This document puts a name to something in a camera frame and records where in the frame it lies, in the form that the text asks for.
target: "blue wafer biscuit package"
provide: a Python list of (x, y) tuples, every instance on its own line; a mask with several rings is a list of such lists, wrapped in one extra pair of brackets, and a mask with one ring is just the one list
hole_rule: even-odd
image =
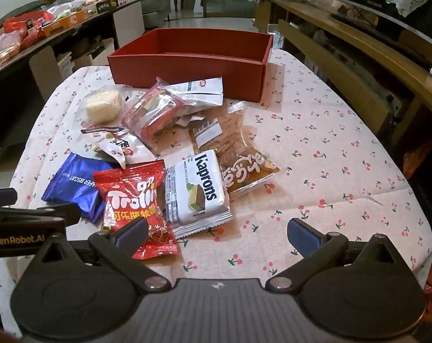
[(41, 199), (54, 204), (72, 202), (78, 205), (84, 219), (95, 223), (105, 210), (105, 202), (95, 186), (93, 173), (111, 168), (106, 161), (71, 153), (48, 184)]

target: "barcode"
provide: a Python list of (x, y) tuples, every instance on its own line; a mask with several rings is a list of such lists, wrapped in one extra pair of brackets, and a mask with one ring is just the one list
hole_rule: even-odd
[(201, 124), (199, 127), (196, 127), (194, 129), (194, 135), (197, 136), (200, 133), (202, 133), (204, 130), (208, 129), (212, 124), (214, 124), (215, 122), (217, 122), (217, 118), (213, 119), (213, 120), (208, 120), (206, 122), (204, 122), (203, 124)]

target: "red plastic bag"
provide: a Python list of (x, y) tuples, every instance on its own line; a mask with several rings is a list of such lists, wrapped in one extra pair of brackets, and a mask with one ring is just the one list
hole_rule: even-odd
[(163, 160), (94, 173), (95, 185), (106, 201), (104, 227), (117, 231), (137, 217), (148, 221), (149, 238), (133, 255), (135, 259), (179, 253), (175, 237), (157, 204), (157, 190), (164, 176)]
[(188, 104), (165, 86), (157, 78), (157, 83), (142, 97), (131, 97), (122, 119), (122, 124), (153, 151), (157, 151), (157, 137), (165, 128), (174, 125), (188, 109)]
[(3, 22), (5, 33), (19, 31), (21, 36), (21, 51), (36, 44), (45, 38), (45, 33), (41, 29), (45, 22), (51, 22), (54, 16), (47, 11), (34, 11), (22, 14), (18, 17), (7, 18)]

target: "white and red snack package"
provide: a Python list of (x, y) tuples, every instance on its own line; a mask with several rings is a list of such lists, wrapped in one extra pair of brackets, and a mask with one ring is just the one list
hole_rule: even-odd
[(117, 231), (138, 217), (148, 221), (149, 238), (133, 255), (134, 259), (179, 253), (176, 239), (158, 205), (157, 191), (164, 176), (163, 160), (94, 173), (95, 185), (106, 201), (103, 228)]

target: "brown snack package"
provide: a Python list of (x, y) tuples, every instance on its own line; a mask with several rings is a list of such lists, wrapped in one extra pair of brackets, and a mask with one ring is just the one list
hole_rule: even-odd
[(242, 195), (279, 172), (266, 155), (248, 146), (242, 134), (247, 104), (238, 102), (203, 112), (204, 122), (189, 130), (195, 153), (216, 150), (231, 198)]

